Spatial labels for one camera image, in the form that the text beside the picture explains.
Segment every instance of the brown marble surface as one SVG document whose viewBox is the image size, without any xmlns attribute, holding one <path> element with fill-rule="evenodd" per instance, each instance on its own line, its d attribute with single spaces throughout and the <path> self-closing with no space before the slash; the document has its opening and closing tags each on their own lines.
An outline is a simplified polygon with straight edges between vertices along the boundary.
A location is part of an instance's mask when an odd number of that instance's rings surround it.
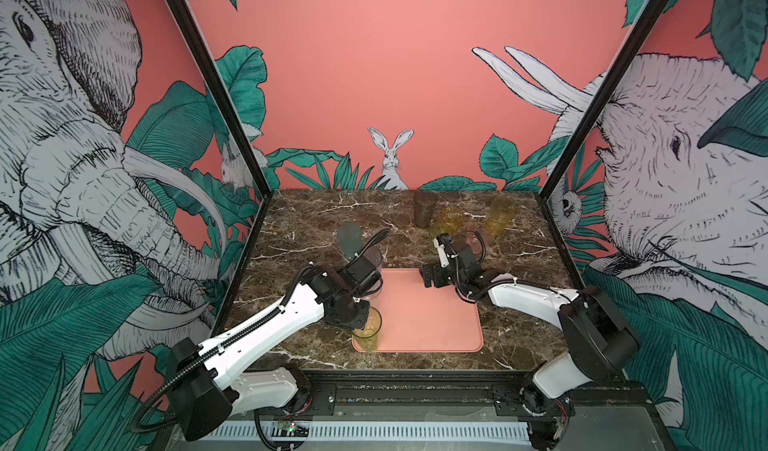
<svg viewBox="0 0 768 451">
<path fill-rule="evenodd" d="M 383 227 L 392 232 L 379 249 L 387 267 L 418 267 L 435 262 L 427 230 L 412 223 L 412 190 L 279 190 L 274 195 L 226 328 L 236 326 L 277 301 L 308 261 L 334 267 L 345 261 L 336 241 L 341 224 L 355 222 L 363 242 Z M 438 212 L 456 202 L 468 222 L 483 222 L 493 191 L 440 194 Z M 518 213 L 504 233 L 488 245 L 484 267 L 532 281 L 571 287 L 571 279 L 533 194 L 514 194 Z M 476 353 L 359 353 L 349 334 L 314 323 L 283 341 L 257 367 L 288 361 L 302 368 L 334 369 L 532 369 L 566 349 L 561 332 L 529 315 L 478 304 L 483 348 Z"/>
</svg>

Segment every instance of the elephant eye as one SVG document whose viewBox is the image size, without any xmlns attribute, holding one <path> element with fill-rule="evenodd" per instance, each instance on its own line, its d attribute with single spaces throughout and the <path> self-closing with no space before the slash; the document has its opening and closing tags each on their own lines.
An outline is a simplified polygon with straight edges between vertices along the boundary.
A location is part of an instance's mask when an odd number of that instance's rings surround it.
<svg viewBox="0 0 768 451">
<path fill-rule="evenodd" d="M 672 152 L 674 152 L 674 157 L 677 158 L 677 160 L 680 160 L 680 136 L 672 138 L 670 148 L 672 149 Z"/>
<path fill-rule="evenodd" d="M 32 29 L 27 25 L 26 22 L 24 22 L 24 16 L 21 16 L 17 12 L 13 15 L 13 22 L 16 24 L 16 29 L 18 29 L 18 33 L 22 35 L 22 38 L 27 42 L 27 46 L 30 45 L 34 41 L 34 33 L 32 32 Z"/>
</svg>

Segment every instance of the elephant ear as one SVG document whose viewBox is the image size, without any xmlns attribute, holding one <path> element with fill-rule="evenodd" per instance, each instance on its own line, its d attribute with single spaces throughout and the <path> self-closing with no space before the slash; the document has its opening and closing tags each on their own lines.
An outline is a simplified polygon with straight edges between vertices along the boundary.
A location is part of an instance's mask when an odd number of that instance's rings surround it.
<svg viewBox="0 0 768 451">
<path fill-rule="evenodd" d="M 125 0 L 26 1 L 48 27 L 94 110 L 111 128 L 122 129 L 141 62 L 139 34 Z"/>
</svg>

